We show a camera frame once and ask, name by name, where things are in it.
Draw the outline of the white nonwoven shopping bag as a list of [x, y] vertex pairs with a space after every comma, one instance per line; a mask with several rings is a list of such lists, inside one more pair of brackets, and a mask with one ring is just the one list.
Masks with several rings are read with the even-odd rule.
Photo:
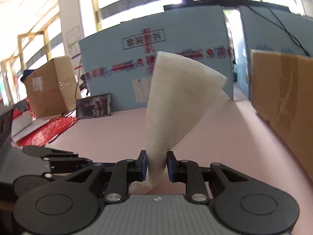
[[146, 194], [159, 183], [167, 153], [207, 114], [229, 99], [223, 88], [227, 77], [177, 54], [158, 52], [146, 109], [148, 176], [130, 185], [132, 194]]

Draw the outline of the red paper decoration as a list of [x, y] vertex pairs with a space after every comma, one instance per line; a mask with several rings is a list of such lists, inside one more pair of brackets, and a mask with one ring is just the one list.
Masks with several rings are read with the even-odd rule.
[[76, 117], [51, 118], [45, 125], [40, 126], [38, 129], [18, 140], [16, 145], [18, 147], [27, 145], [45, 146], [76, 123]]

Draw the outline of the open brown cardboard box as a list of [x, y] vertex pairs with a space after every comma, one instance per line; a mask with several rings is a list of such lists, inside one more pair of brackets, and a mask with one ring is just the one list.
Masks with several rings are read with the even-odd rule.
[[251, 51], [251, 104], [312, 176], [312, 59]]

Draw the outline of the white and red flat box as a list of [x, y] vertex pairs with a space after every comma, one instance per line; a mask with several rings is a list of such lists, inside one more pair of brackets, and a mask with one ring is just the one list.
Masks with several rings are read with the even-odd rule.
[[32, 117], [28, 111], [15, 118], [12, 121], [12, 141], [17, 142], [18, 140], [25, 137], [28, 133], [28, 129], [32, 125], [32, 122]]

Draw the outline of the large light blue box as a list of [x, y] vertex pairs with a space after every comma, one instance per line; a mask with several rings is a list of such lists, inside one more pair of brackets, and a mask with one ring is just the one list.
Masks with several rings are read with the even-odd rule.
[[147, 106], [152, 81], [184, 82], [217, 71], [233, 95], [230, 47], [220, 6], [171, 9], [115, 25], [79, 42], [92, 96], [108, 93], [113, 111]]

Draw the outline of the smartphone with lit screen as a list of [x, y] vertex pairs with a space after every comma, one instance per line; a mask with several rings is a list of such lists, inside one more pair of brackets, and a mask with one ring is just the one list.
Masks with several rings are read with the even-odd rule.
[[89, 119], [111, 115], [111, 95], [109, 93], [86, 97], [76, 101], [76, 118]]

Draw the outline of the sealed brown cardboard box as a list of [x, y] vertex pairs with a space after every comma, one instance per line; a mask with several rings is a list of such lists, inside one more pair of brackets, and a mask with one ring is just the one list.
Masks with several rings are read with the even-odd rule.
[[67, 114], [81, 98], [68, 56], [53, 58], [34, 70], [25, 78], [24, 85], [36, 118]]

